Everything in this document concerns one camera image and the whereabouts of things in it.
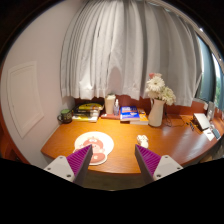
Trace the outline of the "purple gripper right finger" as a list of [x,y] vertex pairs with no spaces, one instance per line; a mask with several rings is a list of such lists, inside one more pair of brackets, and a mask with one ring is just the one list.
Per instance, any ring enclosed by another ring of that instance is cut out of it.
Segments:
[[135,145],[135,157],[146,184],[182,169],[182,166],[169,155],[159,156],[140,145]]

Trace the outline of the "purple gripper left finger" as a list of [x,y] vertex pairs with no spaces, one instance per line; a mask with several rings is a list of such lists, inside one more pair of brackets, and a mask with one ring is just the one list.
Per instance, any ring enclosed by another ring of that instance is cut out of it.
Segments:
[[67,157],[58,156],[45,171],[82,186],[92,155],[92,146],[85,146]]

